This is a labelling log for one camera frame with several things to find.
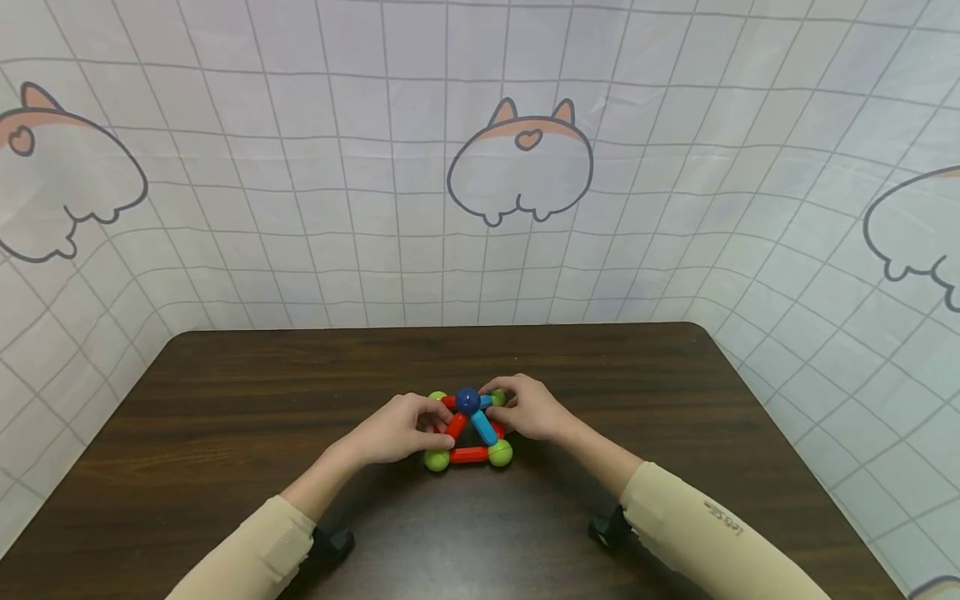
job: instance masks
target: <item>wood grain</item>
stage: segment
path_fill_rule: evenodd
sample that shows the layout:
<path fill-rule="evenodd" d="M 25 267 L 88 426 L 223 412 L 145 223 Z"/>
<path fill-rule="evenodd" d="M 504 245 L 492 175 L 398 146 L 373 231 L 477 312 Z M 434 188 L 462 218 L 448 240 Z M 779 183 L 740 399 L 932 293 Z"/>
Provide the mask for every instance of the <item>wood grain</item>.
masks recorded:
<path fill-rule="evenodd" d="M 194 332 L 158 356 L 0 562 L 2 598 L 162 598 L 393 394 L 526 372 L 619 444 L 736 512 L 834 599 L 896 588 L 706 332 L 692 324 Z M 638 543 L 586 535 L 615 499 L 568 456 L 369 468 L 324 517 L 357 545 L 284 598 L 669 598 Z"/>

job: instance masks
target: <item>blue ball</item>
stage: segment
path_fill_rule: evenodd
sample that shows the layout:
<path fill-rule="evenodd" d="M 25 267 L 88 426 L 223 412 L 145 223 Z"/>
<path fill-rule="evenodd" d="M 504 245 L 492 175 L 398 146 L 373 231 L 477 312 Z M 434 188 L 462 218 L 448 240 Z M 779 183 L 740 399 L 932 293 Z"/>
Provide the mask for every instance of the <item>blue ball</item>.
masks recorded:
<path fill-rule="evenodd" d="M 480 410 L 480 395 L 476 390 L 464 388 L 457 392 L 456 405 L 458 411 L 469 417 Z"/>

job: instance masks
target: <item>heart shape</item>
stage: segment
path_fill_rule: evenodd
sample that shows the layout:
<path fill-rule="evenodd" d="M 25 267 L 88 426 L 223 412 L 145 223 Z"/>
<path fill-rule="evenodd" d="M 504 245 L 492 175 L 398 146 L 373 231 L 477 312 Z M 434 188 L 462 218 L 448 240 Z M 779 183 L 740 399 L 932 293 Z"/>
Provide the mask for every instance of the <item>heart shape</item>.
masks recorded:
<path fill-rule="evenodd" d="M 514 143 L 523 152 L 530 152 L 543 139 L 543 130 L 528 130 L 516 135 Z"/>
<path fill-rule="evenodd" d="M 10 149 L 13 150 L 14 154 L 29 156 L 34 153 L 36 140 L 33 130 L 26 125 L 21 125 L 7 136 L 7 143 L 10 144 Z"/>

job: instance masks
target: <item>hand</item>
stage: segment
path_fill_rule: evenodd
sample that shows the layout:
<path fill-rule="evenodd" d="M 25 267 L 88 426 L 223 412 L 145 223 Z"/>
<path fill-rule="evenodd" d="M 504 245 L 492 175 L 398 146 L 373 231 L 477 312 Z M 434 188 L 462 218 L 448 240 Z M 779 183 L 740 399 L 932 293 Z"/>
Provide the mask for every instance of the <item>hand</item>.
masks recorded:
<path fill-rule="evenodd" d="M 363 465 L 395 463 L 418 450 L 449 450 L 454 440 L 443 433 L 453 419 L 436 400 L 416 394 L 394 396 L 340 442 Z"/>
<path fill-rule="evenodd" d="M 566 410 L 538 380 L 518 373 L 513 377 L 497 377 L 480 394 L 489 394 L 496 388 L 515 394 L 506 406 L 492 406 L 487 416 L 532 440 L 556 442 L 564 432 L 580 420 Z"/>

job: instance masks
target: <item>arm sleeve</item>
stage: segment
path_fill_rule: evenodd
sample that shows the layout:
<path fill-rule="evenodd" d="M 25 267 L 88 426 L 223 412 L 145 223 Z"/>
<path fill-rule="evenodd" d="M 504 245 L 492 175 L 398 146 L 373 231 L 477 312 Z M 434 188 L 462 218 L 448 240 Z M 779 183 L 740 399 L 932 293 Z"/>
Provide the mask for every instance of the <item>arm sleeve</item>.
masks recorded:
<path fill-rule="evenodd" d="M 314 526 L 274 496 L 194 566 L 167 600 L 274 600 L 310 550 Z"/>
<path fill-rule="evenodd" d="M 640 465 L 620 505 L 647 549 L 717 600 L 828 600 L 762 535 L 654 463 Z"/>

